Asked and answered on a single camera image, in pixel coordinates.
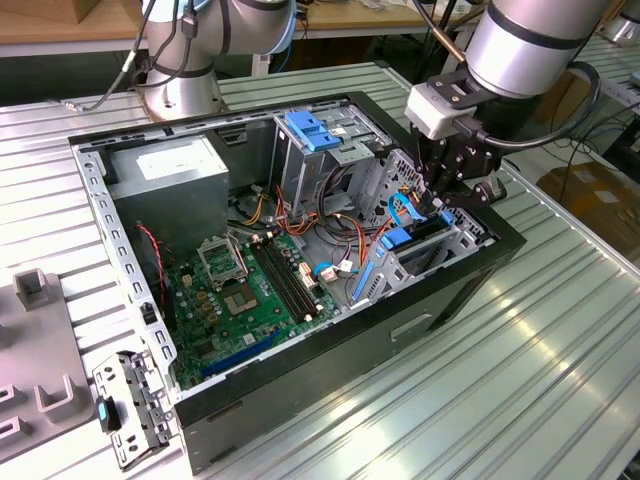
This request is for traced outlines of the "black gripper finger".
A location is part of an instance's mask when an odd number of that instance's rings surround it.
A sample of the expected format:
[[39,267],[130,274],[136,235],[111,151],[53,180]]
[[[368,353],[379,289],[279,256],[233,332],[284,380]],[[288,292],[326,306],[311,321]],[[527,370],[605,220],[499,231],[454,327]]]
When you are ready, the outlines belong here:
[[412,127],[415,141],[415,169],[421,174],[425,190],[418,202],[419,211],[431,211],[434,198],[433,188],[440,175],[440,163],[444,146],[440,141],[428,139],[417,126]]
[[506,196],[505,184],[493,173],[472,186],[457,180],[439,198],[449,208],[471,208],[489,206]]

